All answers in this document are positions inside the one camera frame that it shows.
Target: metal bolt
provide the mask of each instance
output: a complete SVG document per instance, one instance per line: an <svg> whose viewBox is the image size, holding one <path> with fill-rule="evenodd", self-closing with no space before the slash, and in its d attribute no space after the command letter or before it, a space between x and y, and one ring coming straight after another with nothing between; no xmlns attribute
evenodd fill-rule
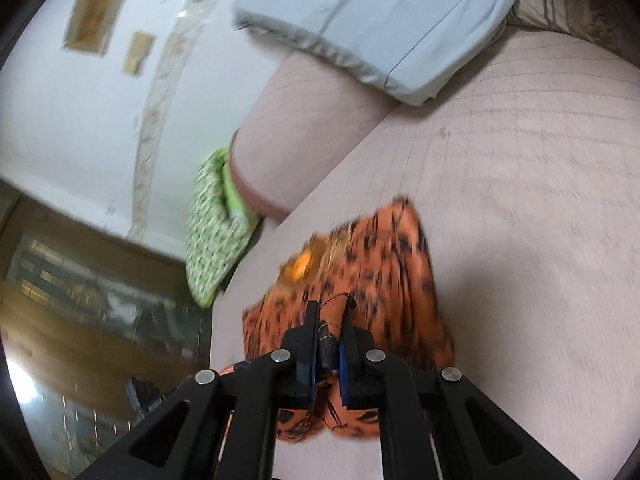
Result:
<svg viewBox="0 0 640 480"><path fill-rule="evenodd" d="M276 361L277 363L283 363L284 361L288 361L291 357L291 352L286 348L278 348L271 352L271 359Z"/></svg>
<svg viewBox="0 0 640 480"><path fill-rule="evenodd" d="M196 374L196 382L198 384L209 384L216 378L216 373L213 370L200 370Z"/></svg>
<svg viewBox="0 0 640 480"><path fill-rule="evenodd" d="M380 361L384 361L385 358L386 354L379 348L374 348L367 352L367 359L372 363L379 363Z"/></svg>
<svg viewBox="0 0 640 480"><path fill-rule="evenodd" d="M462 379L462 372L453 366L449 368L445 368L442 371L442 378L445 381L449 381L450 383L457 383L460 379Z"/></svg>

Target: green cushion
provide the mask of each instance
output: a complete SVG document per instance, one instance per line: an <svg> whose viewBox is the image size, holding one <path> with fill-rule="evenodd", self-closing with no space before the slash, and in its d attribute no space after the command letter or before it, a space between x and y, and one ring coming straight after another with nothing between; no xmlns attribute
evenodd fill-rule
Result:
<svg viewBox="0 0 640 480"><path fill-rule="evenodd" d="M198 170L187 223L187 281L200 306L211 305L257 223L231 182L228 148L216 150Z"/></svg>

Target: leopard print fabric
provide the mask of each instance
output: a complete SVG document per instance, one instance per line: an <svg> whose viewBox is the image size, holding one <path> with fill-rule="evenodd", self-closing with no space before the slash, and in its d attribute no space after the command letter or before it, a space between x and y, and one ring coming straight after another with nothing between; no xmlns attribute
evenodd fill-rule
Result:
<svg viewBox="0 0 640 480"><path fill-rule="evenodd" d="M341 435L378 436L376 410L348 411L340 399L338 341L346 293L356 301L353 324L369 330L379 348L423 370L453 364L454 345L438 311L418 215L408 199L398 197L372 216L313 236L301 254L308 262L304 276L292 278L293 257L276 284L242 317L244 351L251 360L279 348L284 333L303 323L307 301L321 305L323 376L316 402L311 410L280 410L278 437L297 442L323 428Z"/></svg>

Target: sofa cushion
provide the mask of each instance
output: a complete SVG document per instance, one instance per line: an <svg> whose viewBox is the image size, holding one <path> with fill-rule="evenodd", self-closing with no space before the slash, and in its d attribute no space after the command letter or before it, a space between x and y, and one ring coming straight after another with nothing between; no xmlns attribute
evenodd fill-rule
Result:
<svg viewBox="0 0 640 480"><path fill-rule="evenodd" d="M508 31L436 100L396 108L258 243L214 306L212 365L242 358L242 311L311 233L401 192L457 366L579 478L613 478L640 435L639 103L640 70L613 54ZM377 442L315 442L277 447L274 475L325 478L331 456L382 477Z"/></svg>
<svg viewBox="0 0 640 480"><path fill-rule="evenodd" d="M234 184L258 213L282 220L396 106L344 70L293 52L234 137Z"/></svg>
<svg viewBox="0 0 640 480"><path fill-rule="evenodd" d="M504 30L516 0L236 0L270 32L403 103L421 106Z"/></svg>

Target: orange cloth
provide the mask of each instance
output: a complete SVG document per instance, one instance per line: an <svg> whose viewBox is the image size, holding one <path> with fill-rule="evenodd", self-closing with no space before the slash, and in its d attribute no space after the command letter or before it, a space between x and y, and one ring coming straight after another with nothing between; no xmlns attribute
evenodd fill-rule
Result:
<svg viewBox="0 0 640 480"><path fill-rule="evenodd" d="M440 317L426 238L408 199L398 197L372 216L315 235L285 264L274 286L243 314L248 360L280 347L303 323L307 301L320 308L323 378L312 410L280 410L278 437L300 441L322 428L349 436L378 436L376 410L347 410L338 387L338 341L346 293L356 301L354 326L376 345L425 370L453 365L454 346Z"/></svg>

